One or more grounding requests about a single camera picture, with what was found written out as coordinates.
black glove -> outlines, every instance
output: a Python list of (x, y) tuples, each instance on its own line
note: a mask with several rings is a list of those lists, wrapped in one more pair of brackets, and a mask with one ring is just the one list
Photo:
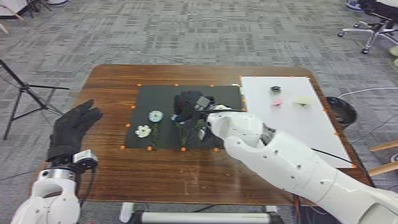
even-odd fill
[(183, 91), (181, 94), (174, 96), (174, 114), (178, 115), (174, 122), (183, 122), (192, 118), (199, 119), (201, 114), (197, 111), (205, 110), (213, 103), (215, 98), (212, 96), (203, 96), (201, 91)]
[(91, 109), (94, 100), (78, 105), (55, 121), (50, 136), (48, 162), (66, 164), (82, 149), (85, 132), (103, 117), (98, 108)]

tripod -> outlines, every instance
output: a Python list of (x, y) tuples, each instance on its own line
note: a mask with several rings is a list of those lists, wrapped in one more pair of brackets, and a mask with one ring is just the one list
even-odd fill
[[(69, 88), (66, 87), (55, 87), (55, 86), (43, 86), (43, 85), (29, 85), (29, 83), (25, 83), (20, 79), (20, 77), (16, 76), (16, 73), (13, 72), (7, 64), (4, 63), (4, 60), (0, 60), (0, 66), (4, 67), (4, 70), (7, 71), (20, 87), (16, 86), (20, 92), (18, 92), (18, 97), (16, 97), (16, 102), (14, 102), (14, 108), (13, 108), (13, 113), (11, 113), (11, 118), (9, 118), (9, 124), (7, 124), (7, 129), (6, 129), (6, 133), (4, 133), (4, 140), (7, 140), (9, 137), (9, 130), (11, 130), (11, 125), (13, 122), (23, 118), (25, 116), (29, 116), (34, 112), (41, 111), (41, 110), (48, 110), (53, 113), (57, 113), (59, 115), (62, 115), (64, 113), (61, 112), (61, 110), (57, 109), (57, 107), (50, 104), (50, 100), (53, 97), (53, 92), (57, 89), (64, 89), (69, 90)], [(41, 88), (41, 89), (52, 89), (50, 95), (46, 97), (46, 99), (41, 98), (41, 96), (36, 94), (34, 88)], [(34, 109), (32, 111), (29, 111), (25, 114), (21, 114), (20, 116), (16, 116), (16, 109), (18, 109), (18, 105), (20, 105), (20, 100), (21, 100), (21, 94), (27, 93), (29, 96), (32, 97), (36, 103), (39, 104), (39, 108)]]

white board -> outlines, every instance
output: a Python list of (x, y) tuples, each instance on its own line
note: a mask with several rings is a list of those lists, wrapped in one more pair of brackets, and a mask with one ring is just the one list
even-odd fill
[[(281, 87), (279, 94), (272, 93), (272, 86)], [(311, 148), (350, 160), (309, 78), (242, 77), (242, 90), (247, 111), (263, 119), (267, 126), (284, 130)], [(299, 96), (311, 98), (311, 105), (295, 103)], [(283, 105), (272, 106), (277, 99)], [(318, 155), (336, 168), (352, 168), (343, 160), (322, 153)]]

floor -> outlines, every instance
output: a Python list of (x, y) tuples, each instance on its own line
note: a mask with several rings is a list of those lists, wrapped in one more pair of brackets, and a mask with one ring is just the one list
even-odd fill
[[(84, 82), (100, 64), (189, 64), (300, 66), (316, 76), (327, 96), (373, 87), (398, 85), (389, 42), (379, 41), (370, 55), (361, 47), (366, 35), (336, 37), (363, 17), (331, 0), (71, 0), (68, 6), (43, 9), (34, 19), (2, 21), (11, 34), (0, 33), (0, 55), (23, 80), (59, 85), (53, 104), (68, 110)], [(0, 130), (11, 115), (16, 89), (0, 80)], [(345, 133), (372, 168), (389, 161), (396, 149), (370, 153), (368, 148), (398, 138), (398, 91), (363, 92), (345, 97), (359, 112)], [(34, 108), (23, 99), (21, 111)], [(386, 125), (368, 135), (372, 129)], [(32, 176), (46, 155), (55, 116), (45, 112), (13, 126), (0, 141), (0, 223), (29, 197)], [(380, 188), (398, 184), (396, 172), (379, 175)], [(116, 223), (119, 203), (89, 203), (82, 223)], [(190, 211), (197, 206), (139, 205), (151, 211)], [(260, 207), (228, 206), (222, 211), (261, 211)]]

table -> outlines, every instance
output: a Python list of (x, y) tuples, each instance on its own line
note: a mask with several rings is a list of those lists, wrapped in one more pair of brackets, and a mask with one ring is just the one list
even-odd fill
[[(292, 205), (281, 191), (220, 150), (146, 151), (123, 149), (126, 123), (139, 85), (231, 85), (240, 76), (309, 77), (354, 163), (357, 158), (311, 72), (299, 67), (100, 65), (91, 73), (77, 104), (96, 100), (105, 116), (91, 129), (84, 149), (100, 158), (89, 200), (157, 203)], [(341, 169), (366, 184), (359, 168)]]

